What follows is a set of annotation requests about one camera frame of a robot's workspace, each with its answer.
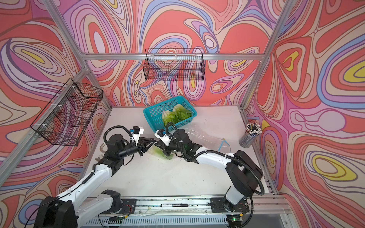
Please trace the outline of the chinese cabbage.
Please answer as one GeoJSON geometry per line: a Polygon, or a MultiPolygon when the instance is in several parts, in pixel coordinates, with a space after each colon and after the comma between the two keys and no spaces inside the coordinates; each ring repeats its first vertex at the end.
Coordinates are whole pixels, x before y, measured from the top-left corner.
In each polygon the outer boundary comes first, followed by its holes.
{"type": "Polygon", "coordinates": [[[181,104],[175,105],[173,111],[177,114],[180,121],[186,120],[193,116],[192,112],[187,110],[181,104]]]}
{"type": "Polygon", "coordinates": [[[172,122],[173,124],[180,122],[180,118],[176,112],[166,110],[162,112],[162,121],[163,125],[167,126],[169,122],[172,122]]]}

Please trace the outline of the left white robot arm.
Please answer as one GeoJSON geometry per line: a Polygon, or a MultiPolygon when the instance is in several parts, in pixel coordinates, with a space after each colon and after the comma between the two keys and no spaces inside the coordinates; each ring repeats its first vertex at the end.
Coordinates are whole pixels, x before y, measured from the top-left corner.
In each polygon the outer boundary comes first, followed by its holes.
{"type": "Polygon", "coordinates": [[[41,202],[36,211],[35,228],[80,228],[101,213],[119,214],[122,211],[121,194],[113,190],[105,190],[89,202],[85,200],[118,172],[125,157],[142,156],[154,145],[155,139],[133,134],[126,140],[121,134],[115,134],[105,137],[104,143],[107,151],[88,176],[58,196],[47,197],[41,202]]]}

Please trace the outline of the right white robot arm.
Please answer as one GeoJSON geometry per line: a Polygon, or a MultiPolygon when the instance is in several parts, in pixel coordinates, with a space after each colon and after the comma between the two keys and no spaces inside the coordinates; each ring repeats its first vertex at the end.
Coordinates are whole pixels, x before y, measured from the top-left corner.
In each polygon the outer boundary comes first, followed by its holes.
{"type": "Polygon", "coordinates": [[[227,212],[248,210],[248,206],[245,205],[247,199],[251,200],[254,194],[265,194],[261,182],[263,172],[244,151],[238,150],[232,154],[210,150],[192,142],[183,129],[177,129],[173,133],[160,129],[156,131],[155,136],[158,138],[155,145],[166,156],[177,152],[186,162],[206,164],[226,171],[232,186],[225,193],[222,205],[215,208],[227,212]]]}

